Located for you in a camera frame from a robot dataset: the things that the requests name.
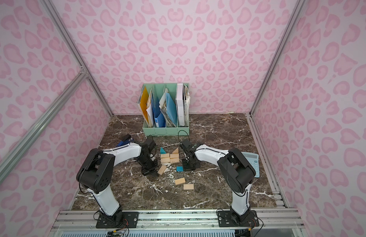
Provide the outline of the natural wooden rectangular block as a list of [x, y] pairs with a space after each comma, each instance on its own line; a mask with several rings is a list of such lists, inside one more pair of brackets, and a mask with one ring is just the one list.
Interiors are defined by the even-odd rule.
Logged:
[[170, 158], [170, 154], [166, 153], [166, 154], [161, 154], [160, 158], [165, 159], [165, 158]]

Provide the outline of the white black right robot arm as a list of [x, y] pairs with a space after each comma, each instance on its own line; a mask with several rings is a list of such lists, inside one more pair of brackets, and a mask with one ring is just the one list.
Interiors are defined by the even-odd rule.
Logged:
[[231, 216], [234, 221], [243, 222], [250, 211], [249, 192], [256, 176], [256, 170], [237, 148], [221, 150], [202, 143], [192, 144], [188, 139], [180, 143], [185, 159], [183, 168], [195, 170], [200, 162], [218, 166], [227, 185], [232, 190]]

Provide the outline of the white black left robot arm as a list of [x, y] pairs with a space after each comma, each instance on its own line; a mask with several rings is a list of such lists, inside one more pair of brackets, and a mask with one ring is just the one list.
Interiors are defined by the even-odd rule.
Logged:
[[110, 187], [114, 167], [135, 159], [141, 166], [142, 175], [157, 176], [158, 161], [152, 153], [155, 148], [156, 143], [152, 136], [148, 136], [144, 142], [136, 142], [127, 134], [120, 146], [114, 149], [95, 148], [89, 152], [76, 175], [76, 180], [93, 195], [99, 205], [99, 226], [117, 227], [124, 219], [122, 207]]

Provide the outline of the blue black stapler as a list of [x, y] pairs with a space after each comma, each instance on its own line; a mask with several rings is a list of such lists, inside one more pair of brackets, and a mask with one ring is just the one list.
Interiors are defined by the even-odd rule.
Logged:
[[121, 147], [121, 146], [127, 145], [133, 141], [134, 141], [134, 139], [131, 137], [131, 135], [126, 134], [121, 138], [120, 142], [116, 145], [116, 147]]

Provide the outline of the teal desk calculator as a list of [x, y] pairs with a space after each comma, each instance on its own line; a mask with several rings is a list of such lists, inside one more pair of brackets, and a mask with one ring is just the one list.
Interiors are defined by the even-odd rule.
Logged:
[[248, 162], [252, 165], [254, 170], [256, 171], [255, 178], [260, 177], [260, 169], [259, 169], [259, 155], [255, 153], [242, 152]]

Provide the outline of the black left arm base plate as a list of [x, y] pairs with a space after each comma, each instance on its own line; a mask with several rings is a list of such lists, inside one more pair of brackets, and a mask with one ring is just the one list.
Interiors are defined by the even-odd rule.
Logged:
[[97, 229], [121, 229], [123, 227], [136, 228], [139, 212], [118, 211], [113, 216], [108, 216], [99, 211], [97, 219]]

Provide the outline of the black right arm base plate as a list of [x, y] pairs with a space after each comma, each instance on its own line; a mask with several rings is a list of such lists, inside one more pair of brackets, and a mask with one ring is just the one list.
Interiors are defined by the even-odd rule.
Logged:
[[216, 211], [218, 225], [220, 227], [259, 227], [259, 219], [256, 211], [248, 210], [243, 215], [238, 215], [233, 210], [218, 209]]

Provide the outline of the aluminium front rail frame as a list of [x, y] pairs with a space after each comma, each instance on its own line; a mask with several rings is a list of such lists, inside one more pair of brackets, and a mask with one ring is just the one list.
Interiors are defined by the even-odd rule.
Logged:
[[[256, 217], [235, 226], [215, 209], [125, 210], [119, 237], [306, 237], [303, 221], [294, 208], [257, 208]], [[61, 211], [51, 237], [105, 237], [110, 229], [98, 229], [95, 211]]]

